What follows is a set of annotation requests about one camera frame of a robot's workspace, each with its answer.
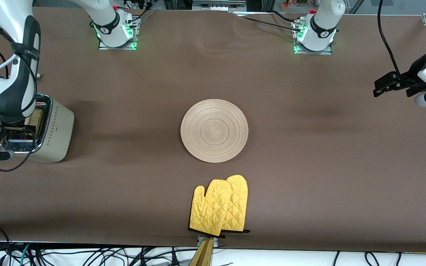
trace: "beige round placemat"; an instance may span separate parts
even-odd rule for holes
[[[219,99],[192,106],[180,127],[185,148],[205,162],[224,162],[238,155],[248,133],[247,120],[241,110]]]

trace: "teal cable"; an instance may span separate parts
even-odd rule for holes
[[[23,264],[24,264],[24,256],[25,256],[25,254],[26,254],[26,252],[27,252],[27,249],[29,248],[29,245],[30,245],[31,243],[28,243],[27,245],[26,245],[26,247],[24,248],[24,251],[22,251],[22,255],[21,255],[21,261],[19,261],[19,266],[22,266]]]

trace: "yellow oven mitt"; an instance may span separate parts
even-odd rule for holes
[[[242,175],[232,175],[226,181],[232,188],[232,194],[224,219],[223,230],[242,233],[246,221],[247,183]]]
[[[225,180],[212,180],[205,188],[195,188],[190,212],[189,229],[212,236],[220,236],[231,199],[231,185]]]

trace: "brown table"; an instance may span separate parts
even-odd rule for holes
[[[63,162],[0,173],[13,240],[194,246],[194,188],[242,174],[251,232],[228,234],[229,248],[426,251],[426,108],[404,91],[372,97],[392,70],[375,16],[344,16],[333,55],[312,56],[294,54],[286,30],[220,11],[157,12],[137,51],[99,51],[81,9],[34,13],[39,91],[76,120]],[[426,52],[426,27],[382,21],[405,71]],[[1,37],[0,48],[10,55]],[[208,98],[236,104],[250,126],[225,163],[197,160],[180,139],[188,108]]]

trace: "oven mitt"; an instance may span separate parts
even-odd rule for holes
[[[205,194],[200,185],[193,193],[189,230],[219,237],[231,199],[231,185],[226,180],[212,180]]]
[[[242,175],[232,175],[226,181],[231,185],[232,194],[224,219],[223,230],[237,233],[249,232],[244,231],[247,204],[246,180]]]

